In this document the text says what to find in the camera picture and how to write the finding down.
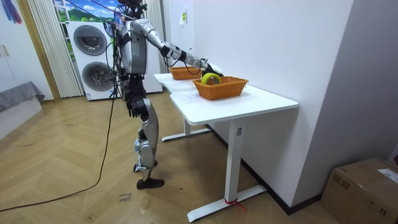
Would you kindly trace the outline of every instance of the white table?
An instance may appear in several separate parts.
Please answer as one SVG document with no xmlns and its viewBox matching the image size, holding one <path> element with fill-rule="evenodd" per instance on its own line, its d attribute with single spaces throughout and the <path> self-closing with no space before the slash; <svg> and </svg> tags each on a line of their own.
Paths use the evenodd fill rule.
<svg viewBox="0 0 398 224">
<path fill-rule="evenodd" d="M 250 85 L 246 85 L 240 96 L 211 101 L 199 96 L 192 80 L 174 80 L 171 73 L 156 74 L 155 78 L 171 93 L 171 100 L 184 117 L 185 133 L 180 134 L 178 138 L 189 136 L 193 133 L 189 131 L 189 125 L 197 126 L 220 121 L 229 121 L 225 200 L 227 202 L 233 202 L 235 200 L 240 202 L 265 192 L 266 190 L 263 186 L 257 185 L 238 193 L 244 118 L 296 108 L 299 104 L 296 101 L 260 90 Z M 192 210 L 188 213 L 189 222 L 193 222 L 201 217 L 231 206 L 227 204 L 225 200 L 221 199 Z"/>
</svg>

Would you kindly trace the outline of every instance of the humanoid robot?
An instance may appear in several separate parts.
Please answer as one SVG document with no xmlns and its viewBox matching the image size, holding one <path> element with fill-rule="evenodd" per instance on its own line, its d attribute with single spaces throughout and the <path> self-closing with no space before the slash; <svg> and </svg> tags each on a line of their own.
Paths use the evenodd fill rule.
<svg viewBox="0 0 398 224">
<path fill-rule="evenodd" d="M 129 114 L 140 117 L 142 128 L 138 131 L 136 140 L 139 158 L 134 166 L 134 172 L 142 171 L 142 179 L 138 181 L 138 189 L 151 189 L 164 185 L 164 180 L 152 179 L 150 174 L 157 164 L 155 161 L 157 141 L 159 137 L 159 122 L 154 107 L 146 98 L 142 84 L 147 70 L 147 41 L 160 50 L 164 58 L 179 60 L 202 71 L 202 74 L 215 73 L 223 76 L 218 67 L 210 65 L 207 60 L 187 53 L 177 46 L 164 41 L 147 19 L 141 14 L 146 10 L 142 0 L 119 0 L 128 10 L 126 20 L 121 30 L 114 30 L 117 48 L 121 52 L 122 65 L 116 65 L 122 85 L 122 98 L 126 102 Z"/>
</svg>

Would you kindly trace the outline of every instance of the door frame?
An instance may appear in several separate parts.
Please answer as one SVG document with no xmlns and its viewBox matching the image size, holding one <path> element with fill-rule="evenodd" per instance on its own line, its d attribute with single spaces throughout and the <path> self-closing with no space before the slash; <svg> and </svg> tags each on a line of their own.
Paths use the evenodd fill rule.
<svg viewBox="0 0 398 224">
<path fill-rule="evenodd" d="M 18 0 L 17 2 L 19 5 L 19 9 L 21 10 L 22 17 L 24 18 L 24 22 L 29 32 L 30 38 L 32 39 L 33 45 L 35 47 L 36 54 L 43 68 L 45 78 L 49 83 L 51 93 L 54 97 L 54 101 L 57 102 L 61 99 L 60 92 L 58 90 L 57 84 L 55 83 L 54 75 L 51 71 L 49 60 L 45 54 L 43 43 L 40 39 L 39 32 L 37 31 L 35 21 L 33 20 L 29 4 L 26 0 Z"/>
</svg>

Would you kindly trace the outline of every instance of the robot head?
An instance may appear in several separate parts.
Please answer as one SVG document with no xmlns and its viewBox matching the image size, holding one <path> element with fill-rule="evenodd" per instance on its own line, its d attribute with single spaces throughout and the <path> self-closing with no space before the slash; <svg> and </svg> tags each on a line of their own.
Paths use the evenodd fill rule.
<svg viewBox="0 0 398 224">
<path fill-rule="evenodd" d="M 142 0 L 118 0 L 123 6 L 130 8 L 127 16 L 139 19 L 144 11 L 147 10 L 147 4 L 141 4 Z"/>
</svg>

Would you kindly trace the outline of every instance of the table leg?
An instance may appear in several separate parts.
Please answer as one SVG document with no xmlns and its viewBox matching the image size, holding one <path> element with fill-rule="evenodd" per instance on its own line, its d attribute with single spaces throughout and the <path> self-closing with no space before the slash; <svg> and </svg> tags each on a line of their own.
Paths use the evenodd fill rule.
<svg viewBox="0 0 398 224">
<path fill-rule="evenodd" d="M 165 141 L 170 141 L 170 140 L 185 138 L 185 137 L 189 137 L 189 136 L 194 136 L 194 135 L 201 134 L 201 133 L 210 132 L 210 129 L 208 129 L 208 128 L 191 131 L 191 126 L 188 124 L 188 122 L 185 118 L 183 119 L 183 122 L 184 122 L 184 133 L 174 134 L 172 136 L 163 137 L 162 141 L 165 142 Z"/>
<path fill-rule="evenodd" d="M 228 160 L 226 168 L 225 199 L 218 200 L 188 213 L 189 222 L 193 222 L 218 210 L 231 206 L 225 202 L 238 202 L 265 192 L 265 188 L 257 185 L 238 193 L 239 168 L 244 134 L 244 120 L 236 119 L 229 122 Z"/>
</svg>

